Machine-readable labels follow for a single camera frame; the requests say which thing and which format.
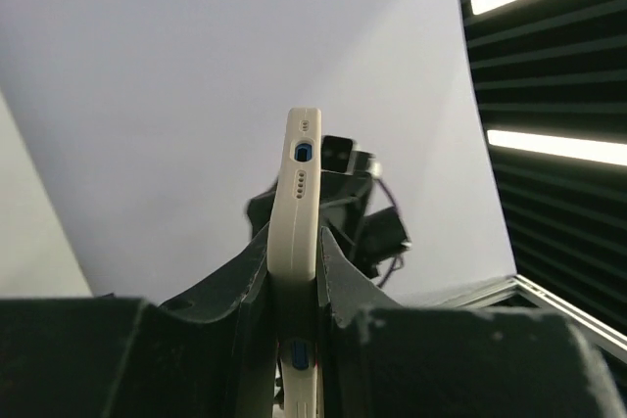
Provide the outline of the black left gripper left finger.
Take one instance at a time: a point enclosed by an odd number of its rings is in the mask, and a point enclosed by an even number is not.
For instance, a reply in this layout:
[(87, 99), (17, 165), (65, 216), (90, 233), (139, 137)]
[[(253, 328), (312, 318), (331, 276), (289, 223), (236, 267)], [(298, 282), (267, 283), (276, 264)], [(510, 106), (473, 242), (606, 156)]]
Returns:
[(268, 417), (274, 329), (261, 231), (162, 304), (4, 299), (5, 417)]

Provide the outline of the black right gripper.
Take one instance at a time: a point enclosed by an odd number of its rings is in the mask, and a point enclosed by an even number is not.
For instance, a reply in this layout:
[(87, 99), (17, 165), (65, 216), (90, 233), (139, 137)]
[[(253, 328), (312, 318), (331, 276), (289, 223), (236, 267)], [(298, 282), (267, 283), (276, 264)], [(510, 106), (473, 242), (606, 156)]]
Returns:
[(368, 251), (373, 236), (366, 228), (373, 186), (373, 177), (366, 171), (321, 173), (318, 228), (330, 230), (344, 258), (354, 266), (377, 263)]

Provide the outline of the phone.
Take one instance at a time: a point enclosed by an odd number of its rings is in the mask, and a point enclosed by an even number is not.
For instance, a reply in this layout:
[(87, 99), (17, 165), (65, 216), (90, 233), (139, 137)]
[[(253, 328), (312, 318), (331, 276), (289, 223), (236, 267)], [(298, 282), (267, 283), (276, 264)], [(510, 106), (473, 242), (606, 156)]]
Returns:
[(316, 262), (321, 111), (289, 111), (270, 215), (270, 277), (287, 417), (317, 415)]

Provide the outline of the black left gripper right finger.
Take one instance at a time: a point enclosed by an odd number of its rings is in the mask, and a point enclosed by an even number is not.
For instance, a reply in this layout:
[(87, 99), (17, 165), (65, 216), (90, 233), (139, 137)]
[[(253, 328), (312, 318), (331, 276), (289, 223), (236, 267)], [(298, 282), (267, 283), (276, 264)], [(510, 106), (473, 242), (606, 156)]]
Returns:
[(599, 350), (542, 309), (402, 306), (318, 237), (326, 417), (618, 417)]

